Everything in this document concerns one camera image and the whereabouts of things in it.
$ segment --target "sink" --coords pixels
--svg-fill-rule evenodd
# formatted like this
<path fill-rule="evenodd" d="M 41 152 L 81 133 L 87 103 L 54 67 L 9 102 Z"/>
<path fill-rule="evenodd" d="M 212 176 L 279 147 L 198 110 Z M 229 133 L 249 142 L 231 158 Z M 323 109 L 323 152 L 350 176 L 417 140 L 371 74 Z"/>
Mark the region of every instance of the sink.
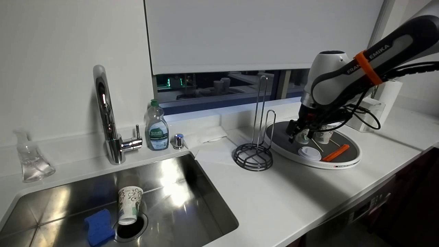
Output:
<path fill-rule="evenodd" d="M 118 190 L 144 190 L 139 229 L 117 225 Z M 105 246 L 203 246 L 239 222 L 192 154 L 88 179 L 22 196 L 3 229 L 0 246 L 89 246 L 84 220 L 110 210 L 120 235 Z"/>

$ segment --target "chrome faucet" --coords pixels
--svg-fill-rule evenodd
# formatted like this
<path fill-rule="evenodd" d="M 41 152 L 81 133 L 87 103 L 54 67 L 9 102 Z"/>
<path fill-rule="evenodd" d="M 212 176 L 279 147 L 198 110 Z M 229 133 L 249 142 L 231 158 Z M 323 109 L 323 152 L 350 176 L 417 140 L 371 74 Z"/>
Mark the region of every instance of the chrome faucet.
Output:
<path fill-rule="evenodd" d="M 128 142 L 124 142 L 118 135 L 114 113 L 111 106 L 111 96 L 106 76 L 106 69 L 103 66 L 95 66 L 95 87 L 98 96 L 98 106 L 102 117 L 102 124 L 105 128 L 106 143 L 105 150 L 111 163 L 124 163 L 125 152 L 139 150 L 143 146 L 143 139 L 139 132 L 139 125 L 136 125 L 136 137 Z"/>

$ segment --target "countertop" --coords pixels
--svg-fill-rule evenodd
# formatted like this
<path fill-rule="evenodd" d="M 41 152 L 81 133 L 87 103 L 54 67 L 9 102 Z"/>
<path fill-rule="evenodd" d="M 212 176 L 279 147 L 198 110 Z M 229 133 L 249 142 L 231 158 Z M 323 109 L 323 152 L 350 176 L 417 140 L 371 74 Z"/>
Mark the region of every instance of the countertop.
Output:
<path fill-rule="evenodd" d="M 297 113 L 298 107 L 295 100 L 268 104 L 268 109 L 283 115 L 279 118 L 282 121 L 295 118 L 290 113 Z M 236 146 L 250 140 L 249 124 L 242 122 L 251 122 L 251 113 L 253 106 L 246 106 L 169 117 L 166 120 L 175 131 L 172 133 L 186 133 L 188 148 L 161 152 L 143 148 L 139 154 L 128 155 L 127 163 L 121 166 L 110 165 L 100 148 L 96 148 L 102 147 L 96 146 L 102 142 L 99 137 L 39 143 L 57 166 L 57 174 L 32 184 L 21 181 L 15 147 L 4 147 L 0 150 L 0 227 L 20 196 L 32 191 L 192 152 L 239 220 L 236 231 L 209 246 L 286 246 L 349 209 L 356 199 L 384 183 L 439 140 L 438 120 L 394 109 L 384 129 L 378 133 L 342 128 L 362 150 L 356 168 L 312 169 L 273 152 L 273 168 L 255 173 L 243 170 L 232 159 Z"/>

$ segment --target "cup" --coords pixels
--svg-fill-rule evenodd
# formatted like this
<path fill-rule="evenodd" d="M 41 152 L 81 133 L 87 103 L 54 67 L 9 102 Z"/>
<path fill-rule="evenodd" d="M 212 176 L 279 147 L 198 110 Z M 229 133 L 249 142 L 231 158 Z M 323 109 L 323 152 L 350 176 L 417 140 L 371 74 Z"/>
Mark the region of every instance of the cup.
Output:
<path fill-rule="evenodd" d="M 143 190 L 124 187 L 120 190 L 120 225 L 132 225 L 137 221 Z"/>

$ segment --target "plastic bottle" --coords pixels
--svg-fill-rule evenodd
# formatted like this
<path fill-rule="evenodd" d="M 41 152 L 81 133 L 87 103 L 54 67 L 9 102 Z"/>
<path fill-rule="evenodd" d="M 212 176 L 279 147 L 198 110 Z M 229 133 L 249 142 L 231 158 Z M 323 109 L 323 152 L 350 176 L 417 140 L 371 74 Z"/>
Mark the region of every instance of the plastic bottle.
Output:
<path fill-rule="evenodd" d="M 169 146 L 169 128 L 164 118 L 164 110 L 157 100 L 151 100 L 147 113 L 146 140 L 150 150 L 166 150 Z"/>

